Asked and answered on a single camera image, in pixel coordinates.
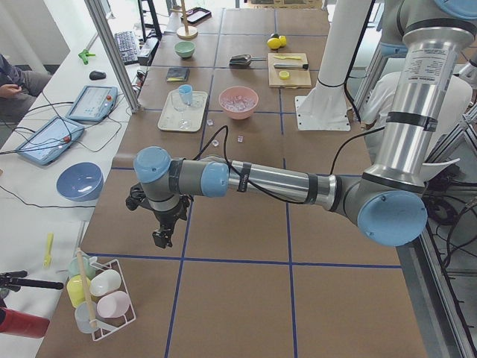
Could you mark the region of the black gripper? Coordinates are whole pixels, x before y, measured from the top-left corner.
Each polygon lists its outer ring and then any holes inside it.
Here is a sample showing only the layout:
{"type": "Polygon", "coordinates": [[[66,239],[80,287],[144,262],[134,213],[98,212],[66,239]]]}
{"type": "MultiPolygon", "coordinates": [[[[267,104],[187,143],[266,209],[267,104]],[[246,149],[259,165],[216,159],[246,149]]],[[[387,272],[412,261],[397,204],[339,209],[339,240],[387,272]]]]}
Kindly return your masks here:
{"type": "Polygon", "coordinates": [[[166,194],[164,198],[149,198],[141,184],[130,188],[125,199],[126,207],[134,211],[138,207],[150,210],[159,222],[159,229],[152,233],[155,246],[160,248],[172,247],[172,235],[176,222],[187,220],[188,208],[193,200],[190,195],[166,194]]]}

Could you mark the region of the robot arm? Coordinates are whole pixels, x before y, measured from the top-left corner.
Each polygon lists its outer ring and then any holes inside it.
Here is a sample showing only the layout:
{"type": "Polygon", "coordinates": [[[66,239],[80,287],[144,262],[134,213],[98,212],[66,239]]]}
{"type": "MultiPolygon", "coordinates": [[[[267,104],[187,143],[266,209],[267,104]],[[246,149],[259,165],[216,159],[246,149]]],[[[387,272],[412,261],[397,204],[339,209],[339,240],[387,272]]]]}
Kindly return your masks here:
{"type": "Polygon", "coordinates": [[[358,178],[293,172],[210,156],[172,158],[142,149],[133,167],[138,183],[126,205],[154,213],[153,238],[167,248],[193,195],[222,197],[228,189],[261,192],[290,204],[317,204],[347,217],[369,239],[400,246],[416,239],[428,218],[422,194],[426,153],[458,54],[476,38],[474,1],[387,1],[382,43],[405,64],[373,165],[358,178]]]}

